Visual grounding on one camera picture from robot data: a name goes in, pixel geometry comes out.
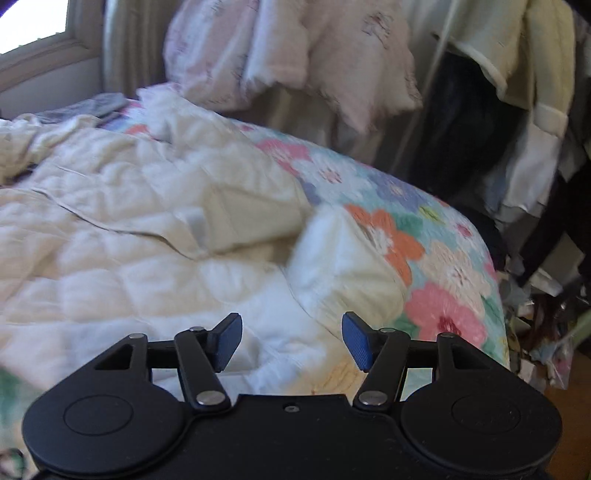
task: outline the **cream jacket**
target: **cream jacket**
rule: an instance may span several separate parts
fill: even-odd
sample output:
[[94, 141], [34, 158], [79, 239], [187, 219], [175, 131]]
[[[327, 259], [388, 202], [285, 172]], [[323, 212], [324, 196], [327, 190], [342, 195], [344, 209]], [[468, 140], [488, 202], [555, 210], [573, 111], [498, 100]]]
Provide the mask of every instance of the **cream jacket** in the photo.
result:
[[563, 137], [574, 93], [574, 21], [563, 0], [464, 0], [450, 44], [474, 59], [506, 103]]

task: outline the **window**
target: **window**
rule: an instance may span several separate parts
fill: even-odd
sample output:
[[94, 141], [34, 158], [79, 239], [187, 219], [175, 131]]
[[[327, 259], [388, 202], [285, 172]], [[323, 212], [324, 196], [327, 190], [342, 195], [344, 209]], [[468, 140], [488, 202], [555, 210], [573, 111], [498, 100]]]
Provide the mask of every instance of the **window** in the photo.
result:
[[104, 0], [18, 0], [0, 17], [0, 92], [100, 56]]
[[68, 0], [19, 0], [0, 18], [0, 54], [66, 31]]

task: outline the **window frame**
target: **window frame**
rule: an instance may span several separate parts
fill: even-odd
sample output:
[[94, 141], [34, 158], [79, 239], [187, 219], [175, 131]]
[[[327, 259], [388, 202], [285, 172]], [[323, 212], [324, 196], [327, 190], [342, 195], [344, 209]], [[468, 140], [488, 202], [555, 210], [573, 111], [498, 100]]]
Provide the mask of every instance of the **window frame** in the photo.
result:
[[0, 56], [0, 92], [43, 73], [100, 57], [104, 0], [69, 0], [66, 30]]

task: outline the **screw hole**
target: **screw hole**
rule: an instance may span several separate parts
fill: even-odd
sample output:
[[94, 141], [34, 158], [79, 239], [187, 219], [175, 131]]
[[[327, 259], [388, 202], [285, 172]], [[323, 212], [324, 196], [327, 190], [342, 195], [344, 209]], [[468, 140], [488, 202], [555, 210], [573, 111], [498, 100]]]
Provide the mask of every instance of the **screw hole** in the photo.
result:
[[298, 413], [300, 408], [295, 403], [289, 403], [285, 407], [283, 407], [287, 413]]

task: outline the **curtain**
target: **curtain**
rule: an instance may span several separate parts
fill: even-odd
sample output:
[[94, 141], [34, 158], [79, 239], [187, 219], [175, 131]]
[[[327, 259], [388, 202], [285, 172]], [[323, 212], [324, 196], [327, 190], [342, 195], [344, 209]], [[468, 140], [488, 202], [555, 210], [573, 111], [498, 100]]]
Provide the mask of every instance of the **curtain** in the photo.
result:
[[181, 0], [107, 0], [103, 81], [107, 92], [136, 98], [138, 88], [165, 82], [162, 50]]

